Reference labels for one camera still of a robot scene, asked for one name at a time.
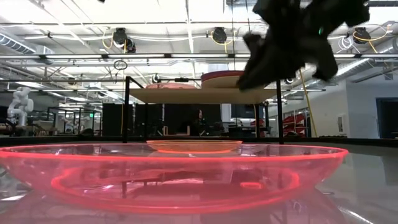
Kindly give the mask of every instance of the yellow cable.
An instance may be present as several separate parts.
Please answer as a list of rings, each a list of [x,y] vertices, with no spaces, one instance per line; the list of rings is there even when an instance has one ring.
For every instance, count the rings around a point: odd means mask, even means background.
[[[313,130],[315,133],[315,137],[318,137],[318,133],[317,133],[317,127],[315,126],[315,122],[313,120],[313,116],[312,116],[312,110],[311,110],[311,104],[310,104],[310,98],[308,97],[308,92],[307,92],[307,87],[305,87],[305,83],[304,83],[304,78],[303,78],[303,73],[301,72],[301,68],[298,70],[300,72],[300,79],[301,82],[303,83],[303,88],[304,88],[304,94],[305,97],[307,99],[307,104],[308,104],[308,110],[310,111],[310,119],[311,119],[311,123],[313,125]]]
[[[114,32],[112,32],[111,45],[110,45],[110,46],[107,46],[107,45],[105,44],[105,32],[104,32],[104,34],[103,34],[103,36],[102,36],[102,45],[104,45],[104,47],[105,47],[106,49],[110,49],[110,48],[113,46],[113,33],[114,33]]]
[[[214,33],[214,31],[211,31],[211,33],[210,33],[210,37],[211,37],[211,39],[213,40],[213,42],[216,43],[216,44],[218,44],[218,45],[224,45],[225,53],[227,53],[226,46],[227,46],[228,44],[232,43],[232,41],[235,40],[235,33],[236,33],[236,32],[234,32],[231,41],[229,41],[228,43],[223,43],[223,44],[219,44],[219,43],[217,43],[217,42],[214,40],[214,38],[213,38],[213,33]]]
[[[377,50],[374,48],[374,46],[373,46],[372,42],[370,42],[370,41],[369,41],[369,45],[372,47],[372,49],[373,49],[374,53],[376,53],[376,54],[377,54],[378,52],[377,52]]]
[[[375,40],[380,40],[381,38],[384,38],[387,34],[388,34],[388,29],[389,27],[387,27],[386,33],[384,35],[382,35],[381,37],[375,38],[375,39],[362,39],[359,37],[356,37],[355,34],[357,33],[356,31],[353,33],[353,37],[355,37],[358,40],[362,40],[362,41],[375,41]]]

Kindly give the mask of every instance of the pipe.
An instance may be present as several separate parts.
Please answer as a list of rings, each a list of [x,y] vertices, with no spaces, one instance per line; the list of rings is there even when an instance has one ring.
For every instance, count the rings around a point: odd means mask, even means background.
[[[84,22],[83,26],[86,27],[111,27],[111,28],[116,28],[116,27],[123,27],[123,26],[134,26],[134,25],[145,25],[145,26],[151,26],[151,25],[185,25],[187,22],[185,21],[179,21],[179,22],[100,22],[100,23],[90,23],[90,22]],[[234,21],[235,24],[247,24],[247,21]],[[196,21],[196,22],[191,22],[191,24],[206,24],[209,26],[217,26],[220,24],[223,25],[230,25],[231,22],[226,22],[226,21]],[[264,24],[261,21],[254,21],[250,22],[250,24]],[[76,27],[76,26],[81,26],[80,23],[64,23],[63,24],[65,27]],[[34,28],[48,28],[48,27],[58,27],[59,25],[57,23],[26,23],[26,22],[2,22],[0,23],[1,27],[34,27]]]
[[[31,83],[70,83],[70,82],[125,82],[124,79],[120,79],[120,80],[115,80],[115,79],[103,79],[103,80],[98,80],[98,79],[89,79],[89,80],[0,80],[0,83],[2,82],[19,82],[19,83],[23,83],[23,82],[31,82]]]

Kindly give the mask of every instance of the shelf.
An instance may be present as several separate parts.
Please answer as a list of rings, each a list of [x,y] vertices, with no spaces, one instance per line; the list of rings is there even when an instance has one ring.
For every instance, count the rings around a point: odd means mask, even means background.
[[[257,104],[276,95],[274,89],[240,92],[235,88],[130,89],[130,95],[144,103],[175,104]]]

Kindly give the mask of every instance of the duct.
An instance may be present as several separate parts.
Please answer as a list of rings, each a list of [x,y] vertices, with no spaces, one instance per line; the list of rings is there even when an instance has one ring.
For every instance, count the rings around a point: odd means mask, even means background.
[[[22,54],[34,54],[36,53],[36,47],[19,40],[16,36],[7,33],[3,29],[0,30],[0,45],[9,47]]]
[[[376,46],[376,50],[377,50],[377,52],[379,52],[379,54],[398,54],[398,38],[393,37],[392,39],[385,41],[384,43]],[[373,50],[370,50],[366,53],[373,54],[374,52],[373,52]],[[352,75],[356,75],[356,74],[359,74],[366,70],[369,70],[373,67],[380,67],[380,66],[385,66],[385,63],[381,62],[380,60],[374,60],[371,58],[361,58],[361,59],[351,62],[349,64],[342,64],[342,65],[339,65],[338,72],[337,72],[336,76],[334,77],[333,81],[338,82],[338,81],[348,78]],[[308,71],[308,72],[306,71],[303,74],[304,81],[307,82],[307,81],[311,80],[313,73],[314,73],[313,71]],[[318,82],[315,81],[310,84],[306,84],[306,86],[309,87],[316,83],[318,83]],[[291,86],[289,85],[287,87],[293,89],[300,85],[302,85],[302,81],[296,80],[293,82],[293,84]]]
[[[15,50],[16,52],[19,52],[21,54],[54,54],[54,51],[42,46],[42,45],[37,45],[37,44],[31,44],[27,43],[24,40],[21,40],[17,36],[10,34],[6,32],[4,29],[0,29],[0,45],[3,45],[5,47],[9,47],[12,50]],[[35,60],[36,62],[41,62],[44,64],[51,64],[52,60]]]

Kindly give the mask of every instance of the bowl rim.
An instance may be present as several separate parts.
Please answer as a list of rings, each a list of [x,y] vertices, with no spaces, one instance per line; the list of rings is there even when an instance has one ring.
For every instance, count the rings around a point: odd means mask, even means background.
[[[306,147],[306,148],[317,148],[334,150],[334,153],[328,154],[311,154],[311,155],[295,155],[295,156],[264,156],[264,157],[252,157],[252,156],[223,156],[223,157],[173,157],[173,156],[89,156],[89,155],[68,155],[68,154],[43,154],[34,152],[9,152],[6,150],[21,150],[21,149],[34,149],[38,147],[76,147],[76,146],[140,146],[146,143],[81,143],[81,144],[39,144],[30,146],[8,146],[0,147],[0,159],[7,157],[19,157],[26,159],[66,159],[66,160],[81,160],[81,161],[164,161],[173,162],[181,161],[185,162],[191,160],[194,162],[206,162],[206,161],[221,161],[221,162],[261,162],[261,161],[299,161],[299,160],[312,160],[312,159],[332,159],[332,158],[343,158],[349,152],[346,149],[328,146],[301,146],[301,145],[279,145],[279,144],[247,144],[250,146],[283,146],[283,147]]]

